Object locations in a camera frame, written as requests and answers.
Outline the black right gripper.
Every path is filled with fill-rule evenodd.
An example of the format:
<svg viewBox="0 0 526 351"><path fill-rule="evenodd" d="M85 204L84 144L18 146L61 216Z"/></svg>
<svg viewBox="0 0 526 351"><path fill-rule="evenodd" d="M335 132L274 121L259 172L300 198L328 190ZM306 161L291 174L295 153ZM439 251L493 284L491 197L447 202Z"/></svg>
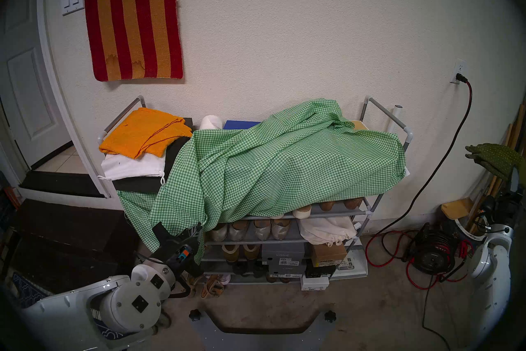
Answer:
<svg viewBox="0 0 526 351"><path fill-rule="evenodd" d="M523 193L524 189L519 188L519 170L513 167L510 175L510 191L505 191L497 198L487 196L483 200L483 215L488 224L517 227L524 215Z"/></svg>

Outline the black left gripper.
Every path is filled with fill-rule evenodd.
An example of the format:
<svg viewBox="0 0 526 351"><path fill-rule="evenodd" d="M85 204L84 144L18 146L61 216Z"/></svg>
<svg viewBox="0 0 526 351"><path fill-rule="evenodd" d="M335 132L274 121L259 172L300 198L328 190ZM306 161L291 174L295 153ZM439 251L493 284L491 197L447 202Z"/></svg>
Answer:
<svg viewBox="0 0 526 351"><path fill-rule="evenodd" d="M181 243L180 238L168 232L162 222L158 222L152 228L152 232L159 242L159 247L155 251L164 251L164 262L174 275L181 275L186 271L196 278L204 273L202 267L195 261L200 243Z"/></svg>

